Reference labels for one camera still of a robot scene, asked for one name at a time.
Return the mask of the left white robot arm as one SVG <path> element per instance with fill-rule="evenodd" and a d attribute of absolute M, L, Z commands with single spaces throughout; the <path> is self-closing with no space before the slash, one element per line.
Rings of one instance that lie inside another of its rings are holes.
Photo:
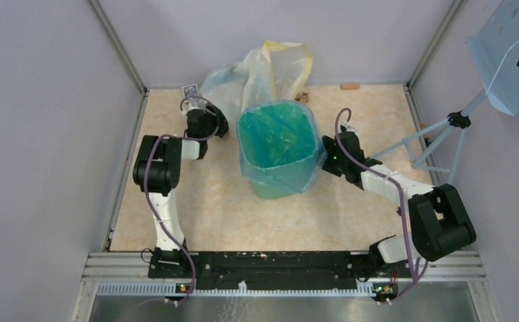
<path fill-rule="evenodd" d="M 186 117 L 187 129 L 181 138 L 145 135 L 132 171 L 133 181 L 145 194 L 152 211 L 156 229 L 152 253 L 164 255 L 164 269 L 177 278 L 186 275 L 190 267 L 189 258 L 181 253 L 185 235 L 179 225 L 176 203 L 181 163 L 203 159 L 207 141 L 214 136 L 221 138 L 228 131 L 224 114 L 211 103 L 203 109 L 189 109 Z"/>

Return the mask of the clear yellow-trimmed trash bag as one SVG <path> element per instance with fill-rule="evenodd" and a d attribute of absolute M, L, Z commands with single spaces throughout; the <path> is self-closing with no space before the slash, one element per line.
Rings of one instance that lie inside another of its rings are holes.
<path fill-rule="evenodd" d="M 200 94 L 222 111 L 228 133 L 236 139 L 236 123 L 243 111 L 262 103 L 296 98 L 310 76 L 312 64 L 313 57 L 305 44 L 267 40 L 240 62 L 208 74 Z"/>

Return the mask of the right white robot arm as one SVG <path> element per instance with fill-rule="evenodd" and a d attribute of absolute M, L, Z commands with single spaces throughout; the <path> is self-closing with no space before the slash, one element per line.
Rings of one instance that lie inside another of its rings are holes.
<path fill-rule="evenodd" d="M 476 241 L 476 230 L 453 185 L 418 182 L 366 157 L 356 133 L 344 128 L 334 138 L 323 136 L 322 142 L 328 153 L 324 171 L 395 203 L 406 222 L 401 235 L 371 245 L 368 267 L 374 275 L 387 276 L 396 262 L 409 257 L 435 262 Z"/>

